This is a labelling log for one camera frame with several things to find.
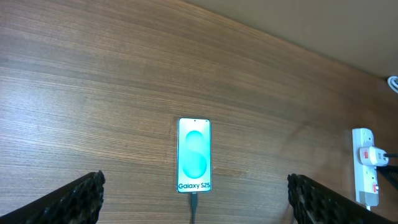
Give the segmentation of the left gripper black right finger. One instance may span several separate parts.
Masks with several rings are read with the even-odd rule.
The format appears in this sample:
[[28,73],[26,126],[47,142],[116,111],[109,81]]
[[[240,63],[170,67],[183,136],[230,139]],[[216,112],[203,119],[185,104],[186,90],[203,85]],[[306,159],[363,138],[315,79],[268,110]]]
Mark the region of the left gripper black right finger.
[[298,224],[394,224],[305,175],[291,174],[287,180]]

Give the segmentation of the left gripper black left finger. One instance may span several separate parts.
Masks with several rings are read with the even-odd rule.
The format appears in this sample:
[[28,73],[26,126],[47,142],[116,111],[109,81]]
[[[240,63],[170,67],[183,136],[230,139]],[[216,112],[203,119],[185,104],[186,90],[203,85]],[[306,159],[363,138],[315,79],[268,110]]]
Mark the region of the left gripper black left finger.
[[1,224],[95,224],[104,202],[105,177],[90,172],[1,217]]

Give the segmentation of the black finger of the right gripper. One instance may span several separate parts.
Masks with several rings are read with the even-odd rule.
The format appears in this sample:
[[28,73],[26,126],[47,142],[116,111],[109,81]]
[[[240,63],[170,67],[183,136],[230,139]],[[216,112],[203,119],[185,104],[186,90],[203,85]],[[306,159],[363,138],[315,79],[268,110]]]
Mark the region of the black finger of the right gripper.
[[378,167],[377,170],[384,176],[392,186],[398,189],[398,167],[397,166],[383,166]]

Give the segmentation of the teal screen smartphone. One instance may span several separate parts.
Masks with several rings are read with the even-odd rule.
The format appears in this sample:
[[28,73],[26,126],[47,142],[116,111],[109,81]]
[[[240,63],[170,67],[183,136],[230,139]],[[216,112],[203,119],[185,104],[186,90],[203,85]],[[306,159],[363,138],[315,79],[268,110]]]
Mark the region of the teal screen smartphone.
[[177,126],[177,192],[212,189],[211,121],[180,118]]

